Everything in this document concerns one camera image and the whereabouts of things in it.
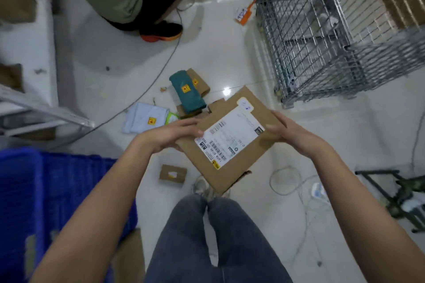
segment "leg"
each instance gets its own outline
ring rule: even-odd
[[[165,13],[155,22],[155,24],[162,22],[174,9],[177,8],[178,4],[181,3],[182,0],[175,0],[170,7],[165,11]]]
[[[231,199],[208,203],[218,245],[218,266],[230,280],[292,282],[273,248],[241,206]]]
[[[146,282],[213,282],[220,277],[205,240],[206,206],[201,196],[190,195],[174,207],[153,252]]]

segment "white tiled floor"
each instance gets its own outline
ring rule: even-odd
[[[146,90],[176,42],[146,43],[110,26],[85,0],[62,1],[62,15],[55,19],[60,100],[100,124]],[[175,111],[176,97],[159,89],[170,87],[171,74],[192,67],[211,87],[205,97],[207,103],[224,97],[224,92],[228,98],[247,85],[269,107],[279,108],[272,92],[270,59],[255,21],[241,27],[233,20],[237,8],[251,1],[197,0],[183,12],[185,31],[180,45],[163,74],[140,101],[153,103],[155,99],[157,105]],[[178,21],[177,13],[170,19]],[[420,70],[352,100],[329,98],[296,103],[285,114],[329,141],[352,170],[405,164],[411,158],[425,103],[423,85],[425,71]],[[121,133],[124,119],[124,114],[119,115],[70,149],[119,157],[133,138]],[[421,135],[418,174],[425,171],[420,158],[424,152],[425,137]],[[159,182],[162,163],[188,168],[183,187]],[[231,197],[260,227],[295,282],[364,282],[330,207],[309,202],[309,190],[316,178],[303,186],[302,201],[297,192],[282,197],[270,189],[272,172],[288,165],[297,168],[302,179],[316,174],[308,159],[287,145],[276,144],[252,166],[252,174],[232,188]],[[184,154],[172,149],[152,158],[137,194],[146,264],[172,208],[189,193],[198,174]],[[291,177],[283,177],[279,188],[288,192],[296,184]],[[303,205],[308,205],[307,214]],[[214,258],[217,253],[213,231],[210,227],[206,230]],[[425,249],[421,234],[412,237]]]

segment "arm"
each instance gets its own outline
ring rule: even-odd
[[[391,218],[335,150],[283,114],[268,126],[312,159],[348,247],[368,282],[423,282],[425,255]]]
[[[136,136],[72,215],[31,283],[103,281],[152,153],[182,136],[201,136],[197,122],[177,121]]]

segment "forearm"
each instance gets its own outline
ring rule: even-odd
[[[150,157],[150,148],[136,137],[72,215],[31,282],[104,279]]]
[[[425,256],[330,146],[312,159],[347,244],[369,282],[420,282]]]

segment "barcode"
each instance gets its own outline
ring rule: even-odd
[[[217,147],[217,145],[214,143],[214,141],[210,141],[210,145],[214,148],[214,150],[217,152],[217,154],[220,156],[220,158],[223,159],[223,161],[226,161],[226,156],[221,153],[221,150]]]
[[[215,132],[217,132],[218,130],[220,130],[222,127],[224,127],[226,125],[225,121],[220,121],[219,123],[217,123],[215,125],[215,127],[210,129],[211,134],[215,134]]]

